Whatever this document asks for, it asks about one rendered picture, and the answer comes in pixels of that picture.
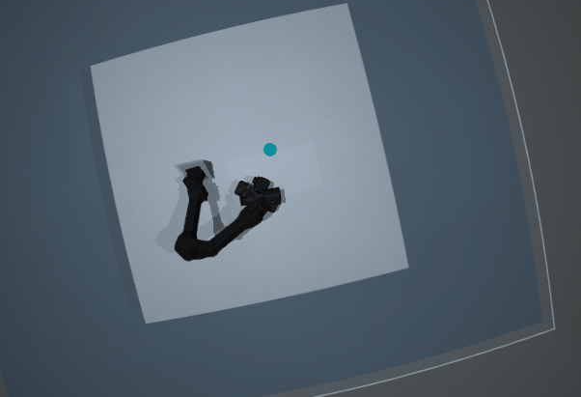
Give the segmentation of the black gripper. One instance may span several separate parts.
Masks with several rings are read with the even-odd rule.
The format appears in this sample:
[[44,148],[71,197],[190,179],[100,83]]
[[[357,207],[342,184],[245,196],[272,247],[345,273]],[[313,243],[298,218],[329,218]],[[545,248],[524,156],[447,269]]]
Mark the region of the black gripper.
[[[247,193],[249,193],[251,191],[257,191],[256,189],[253,188],[252,185],[249,185],[249,186],[248,185],[249,184],[244,182],[244,181],[239,181],[237,187],[235,188],[235,195],[240,197],[240,196],[245,196]],[[248,186],[248,188],[247,188],[247,186]],[[278,205],[272,205],[272,206],[267,206],[267,209],[269,212],[275,213],[277,207],[278,207]]]

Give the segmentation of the teal circle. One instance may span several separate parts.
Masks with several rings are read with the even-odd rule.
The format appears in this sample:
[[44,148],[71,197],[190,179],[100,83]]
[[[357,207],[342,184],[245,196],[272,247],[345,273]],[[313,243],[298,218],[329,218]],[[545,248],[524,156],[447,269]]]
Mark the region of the teal circle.
[[263,147],[263,151],[267,156],[273,156],[275,155],[277,148],[274,144],[272,143],[267,143],[264,147]]

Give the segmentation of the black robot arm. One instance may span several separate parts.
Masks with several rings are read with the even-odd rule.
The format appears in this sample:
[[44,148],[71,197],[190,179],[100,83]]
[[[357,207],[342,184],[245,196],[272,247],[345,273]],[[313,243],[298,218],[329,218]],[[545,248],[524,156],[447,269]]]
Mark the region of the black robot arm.
[[237,219],[211,240],[198,240],[197,231],[201,204],[208,200],[208,192],[203,185],[206,175],[200,166],[186,170],[187,177],[182,181],[187,187],[189,204],[183,224],[183,232],[175,242],[176,252],[186,262],[214,257],[240,233],[260,224],[268,211],[267,206],[281,205],[280,187],[268,188],[270,180],[259,176],[254,177],[252,184],[257,191],[251,191],[245,196],[239,197],[240,206],[245,207],[241,210]]

